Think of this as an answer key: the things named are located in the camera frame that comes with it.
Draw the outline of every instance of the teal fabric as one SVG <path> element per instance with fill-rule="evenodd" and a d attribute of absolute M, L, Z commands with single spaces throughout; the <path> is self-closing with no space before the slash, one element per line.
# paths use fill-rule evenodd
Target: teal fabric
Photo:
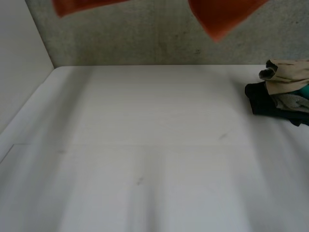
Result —
<path fill-rule="evenodd" d="M 309 85 L 306 85 L 305 87 L 303 87 L 303 88 L 301 88 L 299 90 L 290 92 L 290 93 L 302 96 L 303 98 L 306 98 L 306 99 L 309 100 Z"/>
<path fill-rule="evenodd" d="M 299 95 L 309 100 L 309 85 L 306 85 L 305 87 L 301 88 L 299 90 Z"/>

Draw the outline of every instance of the clothing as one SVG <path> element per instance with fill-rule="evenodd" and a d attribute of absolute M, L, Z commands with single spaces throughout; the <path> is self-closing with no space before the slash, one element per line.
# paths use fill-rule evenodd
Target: clothing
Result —
<path fill-rule="evenodd" d="M 283 93 L 271 97 L 278 109 L 309 113 L 309 100 L 302 96 Z"/>
<path fill-rule="evenodd" d="M 269 95 L 299 90 L 309 84 L 309 59 L 271 59 L 259 76 L 266 81 Z"/>
<path fill-rule="evenodd" d="M 126 0 L 53 0 L 56 13 L 63 17 L 65 15 L 82 11 L 97 6 L 104 6 Z"/>
<path fill-rule="evenodd" d="M 191 10 L 214 41 L 245 20 L 267 0 L 189 0 Z"/>
<path fill-rule="evenodd" d="M 250 100 L 254 115 L 281 117 L 290 120 L 295 126 L 299 126 L 302 123 L 309 126 L 309 114 L 277 109 L 275 103 L 267 93 L 265 82 L 248 84 L 245 87 L 245 94 Z"/>

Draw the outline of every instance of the white wall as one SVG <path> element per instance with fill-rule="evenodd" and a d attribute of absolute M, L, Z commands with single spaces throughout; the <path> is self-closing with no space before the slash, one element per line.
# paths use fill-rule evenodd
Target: white wall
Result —
<path fill-rule="evenodd" d="M 1 1 L 0 133 L 53 69 L 25 1 Z"/>

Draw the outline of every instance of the gray fabric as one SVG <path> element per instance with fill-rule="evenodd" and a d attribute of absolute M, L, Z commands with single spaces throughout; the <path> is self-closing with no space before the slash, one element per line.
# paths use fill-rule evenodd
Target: gray fabric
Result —
<path fill-rule="evenodd" d="M 278 109 L 309 113 L 309 100 L 295 94 L 271 95 Z"/>

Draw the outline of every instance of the concrete wall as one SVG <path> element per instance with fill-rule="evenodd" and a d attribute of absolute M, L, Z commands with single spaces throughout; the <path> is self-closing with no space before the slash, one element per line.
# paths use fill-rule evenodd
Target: concrete wall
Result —
<path fill-rule="evenodd" d="M 25 1 L 1 1 L 0 133 L 53 69 Z"/>
<path fill-rule="evenodd" d="M 187 0 L 131 0 L 58 18 L 26 0 L 53 64 L 264 64 L 309 57 L 309 1 L 270 0 L 219 43 Z"/>

